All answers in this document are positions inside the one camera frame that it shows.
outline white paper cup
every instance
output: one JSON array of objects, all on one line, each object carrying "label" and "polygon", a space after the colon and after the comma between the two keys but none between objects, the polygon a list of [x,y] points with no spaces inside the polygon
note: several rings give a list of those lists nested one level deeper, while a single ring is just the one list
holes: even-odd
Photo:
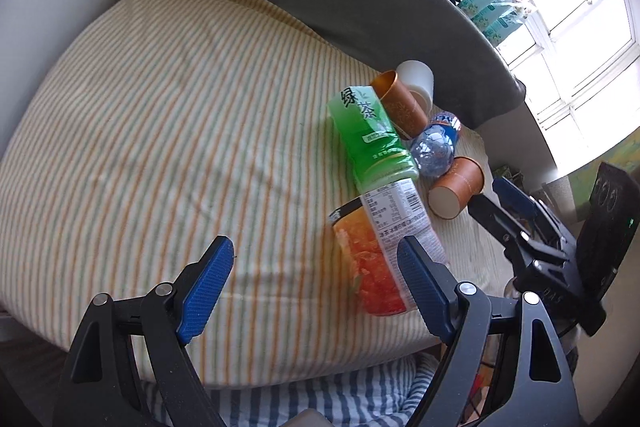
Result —
[{"label": "white paper cup", "polygon": [[433,107],[433,73],[420,60],[406,60],[396,68],[400,81],[409,89],[426,115]]}]

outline blue gripper pad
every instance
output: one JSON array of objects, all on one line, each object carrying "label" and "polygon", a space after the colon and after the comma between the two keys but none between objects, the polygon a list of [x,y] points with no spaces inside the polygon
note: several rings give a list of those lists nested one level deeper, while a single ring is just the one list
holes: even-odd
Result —
[{"label": "blue gripper pad", "polygon": [[[420,258],[420,254],[416,251],[417,248],[424,251],[417,239],[413,237],[410,240],[408,238],[401,239],[398,244],[398,267],[404,281],[409,286],[409,291],[418,306],[424,324],[430,333],[450,345],[456,336],[456,328],[450,317],[449,301],[440,290],[425,262]],[[434,267],[438,266],[433,261],[429,261],[429,263]],[[453,276],[451,278],[453,281],[451,289],[453,290],[455,279]]]},{"label": "blue gripper pad", "polygon": [[510,206],[520,217],[533,221],[538,215],[536,204],[529,197],[505,178],[496,178],[492,184],[494,192],[502,206]]},{"label": "blue gripper pad", "polygon": [[182,320],[176,334],[184,345],[189,344],[193,337],[204,331],[233,265],[234,244],[225,237],[209,258],[207,266],[191,287],[182,305]]}]

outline paper cup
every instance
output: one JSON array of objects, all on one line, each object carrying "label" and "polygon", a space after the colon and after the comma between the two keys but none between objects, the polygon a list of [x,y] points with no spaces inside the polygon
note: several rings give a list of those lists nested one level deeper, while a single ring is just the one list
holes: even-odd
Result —
[{"label": "paper cup", "polygon": [[401,138],[415,138],[429,125],[429,118],[395,71],[379,74],[373,79],[371,87]]},{"label": "paper cup", "polygon": [[484,172],[478,162],[459,156],[451,168],[436,180],[429,191],[429,206],[436,216],[453,219],[474,194],[482,192]]},{"label": "paper cup", "polygon": [[425,114],[433,107],[433,73],[420,60],[406,60],[396,68],[396,73]]}]

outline metal screw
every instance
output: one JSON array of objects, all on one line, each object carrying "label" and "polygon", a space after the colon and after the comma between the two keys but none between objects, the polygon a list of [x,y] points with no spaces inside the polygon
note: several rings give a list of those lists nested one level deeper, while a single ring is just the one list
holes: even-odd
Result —
[{"label": "metal screw", "polygon": [[173,291],[174,287],[171,286],[168,282],[163,282],[156,286],[156,294],[159,296],[169,295]]},{"label": "metal screw", "polygon": [[522,297],[531,305],[536,305],[540,302],[540,297],[538,297],[537,293],[524,292]]},{"label": "metal screw", "polygon": [[478,288],[476,288],[470,282],[463,282],[460,285],[460,291],[465,295],[473,295],[474,293],[476,293],[476,291],[478,291]]},{"label": "metal screw", "polygon": [[98,293],[98,295],[96,295],[92,300],[92,303],[94,303],[95,306],[102,306],[108,301],[108,299],[109,296],[106,293]]}]

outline striped mattress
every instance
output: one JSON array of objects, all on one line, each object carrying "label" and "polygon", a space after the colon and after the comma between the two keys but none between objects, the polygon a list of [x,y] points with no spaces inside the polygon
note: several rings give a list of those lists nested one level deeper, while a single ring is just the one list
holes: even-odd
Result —
[{"label": "striped mattress", "polygon": [[[49,72],[0,164],[0,300],[68,349],[93,295],[144,295],[222,234],[236,265],[188,347],[205,384],[304,380],[435,343],[417,312],[358,308],[327,223],[356,189],[326,103],[375,76],[265,0],[121,0]],[[464,128],[458,152],[491,195],[480,137]],[[500,246],[466,211],[431,217],[453,274],[501,294]]]}]

